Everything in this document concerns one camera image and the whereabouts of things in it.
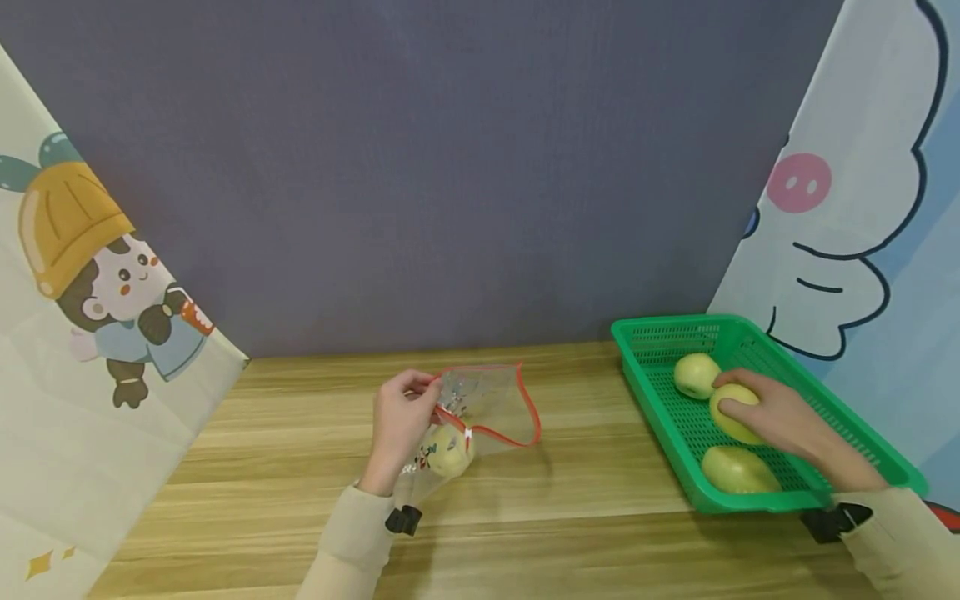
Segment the yellow star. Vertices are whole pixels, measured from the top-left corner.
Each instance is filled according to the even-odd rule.
[[[54,551],[51,550],[46,554],[41,554],[35,559],[30,559],[30,571],[27,573],[27,580],[30,581],[31,578],[41,574],[46,573],[50,570],[50,558],[54,555]]]

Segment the black wrist strap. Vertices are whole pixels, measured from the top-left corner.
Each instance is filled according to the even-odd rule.
[[[800,521],[817,543],[834,543],[840,541],[841,534],[848,534],[873,515],[865,506],[841,502],[829,511],[806,511],[800,515]]]
[[[405,505],[402,509],[394,509],[384,524],[391,533],[406,534],[412,538],[417,533],[417,526],[422,516],[423,513],[419,510]]]

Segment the yellow hat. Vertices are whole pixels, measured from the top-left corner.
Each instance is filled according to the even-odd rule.
[[[47,167],[20,205],[20,242],[36,287],[56,300],[101,248],[133,225],[85,162]]]

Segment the left hand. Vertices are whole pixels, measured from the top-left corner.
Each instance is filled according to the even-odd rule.
[[[427,428],[443,382],[419,371],[404,371],[380,387],[373,399],[373,444],[357,488],[379,496],[394,493],[404,464]]]

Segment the sleeve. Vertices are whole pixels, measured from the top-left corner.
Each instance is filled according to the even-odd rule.
[[[350,486],[340,495],[297,600],[370,600],[390,559],[393,535],[386,520],[393,498]]]
[[[858,571],[886,599],[960,598],[960,539],[912,491],[851,492],[837,503],[874,514],[843,536]]]
[[[97,354],[104,358],[135,363],[148,356],[147,338],[136,327],[111,323],[97,329],[93,339],[97,342]]]

